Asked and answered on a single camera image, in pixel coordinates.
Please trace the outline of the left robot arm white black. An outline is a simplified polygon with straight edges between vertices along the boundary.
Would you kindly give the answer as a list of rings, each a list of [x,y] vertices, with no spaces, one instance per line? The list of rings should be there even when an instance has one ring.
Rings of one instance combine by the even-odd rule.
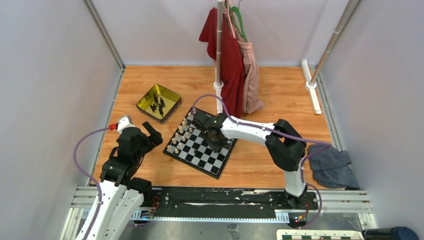
[[[163,143],[162,135],[149,122],[143,122],[147,133],[136,127],[130,116],[122,116],[117,123],[104,128],[119,134],[114,147],[103,164],[100,180],[76,167],[95,184],[97,194],[77,240],[117,240],[139,206],[153,201],[152,183],[135,177],[144,157]]]

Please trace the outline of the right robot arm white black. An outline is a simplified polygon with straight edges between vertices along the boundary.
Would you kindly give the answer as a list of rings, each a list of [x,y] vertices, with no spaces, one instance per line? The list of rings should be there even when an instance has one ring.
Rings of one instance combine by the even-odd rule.
[[[286,120],[258,123],[225,113],[208,116],[192,110],[193,125],[214,152],[227,147],[232,140],[244,140],[265,146],[274,164],[283,170],[285,188],[282,202],[292,209],[305,205],[307,186],[303,179],[302,160],[306,143]]]

